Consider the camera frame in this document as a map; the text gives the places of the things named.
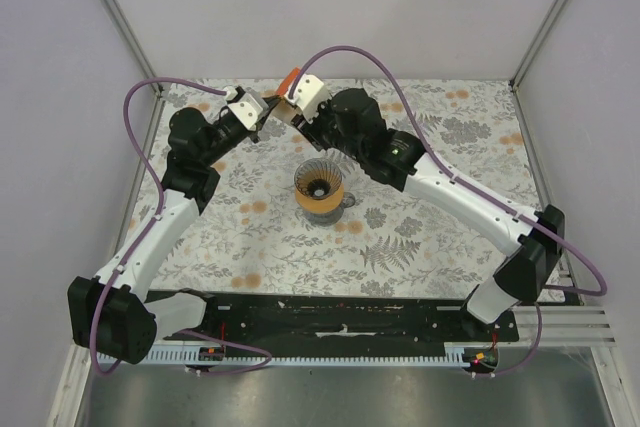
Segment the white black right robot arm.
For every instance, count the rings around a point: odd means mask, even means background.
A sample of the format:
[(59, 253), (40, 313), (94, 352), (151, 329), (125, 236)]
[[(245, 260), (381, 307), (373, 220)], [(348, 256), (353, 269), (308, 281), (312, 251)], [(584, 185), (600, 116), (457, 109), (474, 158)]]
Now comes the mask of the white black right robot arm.
[(564, 234), (564, 215), (516, 203), (430, 156), (420, 139), (392, 129), (362, 88), (332, 95), (325, 86), (296, 88), (293, 126), (318, 150), (336, 149), (372, 180), (445, 210), (487, 238), (505, 261), (476, 287), (458, 315), (467, 339), (483, 339), (503, 312), (538, 300), (560, 256), (550, 231)]

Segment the orange coffee filter box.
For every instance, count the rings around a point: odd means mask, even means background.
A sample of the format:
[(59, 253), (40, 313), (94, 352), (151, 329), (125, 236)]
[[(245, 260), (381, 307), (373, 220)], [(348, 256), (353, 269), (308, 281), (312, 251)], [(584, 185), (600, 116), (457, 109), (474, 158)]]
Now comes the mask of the orange coffee filter box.
[(299, 73), (300, 69), (298, 67), (292, 69), (276, 89), (276, 94), (279, 96), (279, 101), (277, 102), (276, 107), (273, 109), (272, 115), (285, 124), (290, 124), (293, 118), (297, 115), (297, 109), (294, 105), (291, 104), (291, 99), (288, 97), (288, 95), (290, 87)]

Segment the grey ribbed glass dripper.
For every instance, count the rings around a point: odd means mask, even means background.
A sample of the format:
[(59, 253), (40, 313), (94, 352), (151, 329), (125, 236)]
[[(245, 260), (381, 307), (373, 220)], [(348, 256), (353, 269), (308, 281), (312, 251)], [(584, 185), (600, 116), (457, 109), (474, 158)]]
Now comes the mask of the grey ribbed glass dripper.
[(294, 185), (309, 197), (324, 198), (343, 183), (338, 165), (328, 158), (309, 159), (298, 166)]

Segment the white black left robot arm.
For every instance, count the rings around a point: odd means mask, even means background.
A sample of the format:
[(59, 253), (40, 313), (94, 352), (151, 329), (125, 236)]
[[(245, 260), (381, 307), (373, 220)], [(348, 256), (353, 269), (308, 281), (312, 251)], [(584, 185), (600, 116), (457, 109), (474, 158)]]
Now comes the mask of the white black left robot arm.
[(106, 355), (137, 364), (159, 339), (188, 329), (206, 340), (219, 331), (207, 294), (147, 297), (162, 263), (212, 199), (220, 180), (214, 163), (253, 134), (230, 109), (214, 122), (195, 108), (172, 116), (158, 207), (103, 268), (90, 279), (75, 278), (67, 291), (73, 340), (93, 361)]

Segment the round wooden dripper stand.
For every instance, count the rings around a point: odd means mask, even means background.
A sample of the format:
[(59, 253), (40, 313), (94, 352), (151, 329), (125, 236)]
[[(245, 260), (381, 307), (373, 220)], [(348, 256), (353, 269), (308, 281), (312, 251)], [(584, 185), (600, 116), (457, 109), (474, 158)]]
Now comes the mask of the round wooden dripper stand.
[(312, 213), (326, 213), (336, 208), (345, 194), (345, 187), (340, 184), (324, 198), (309, 197), (299, 189), (295, 190), (295, 199), (300, 207)]

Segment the grey glass carafe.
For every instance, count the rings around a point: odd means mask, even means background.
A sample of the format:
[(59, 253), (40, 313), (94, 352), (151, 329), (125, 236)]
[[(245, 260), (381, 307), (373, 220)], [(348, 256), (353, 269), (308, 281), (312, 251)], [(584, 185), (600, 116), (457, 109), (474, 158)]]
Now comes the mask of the grey glass carafe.
[(330, 226), (337, 223), (343, 216), (344, 211), (353, 207), (355, 203), (355, 196), (350, 192), (346, 192), (340, 204), (333, 210), (326, 213), (312, 213), (310, 211), (303, 210), (303, 215), (312, 225)]

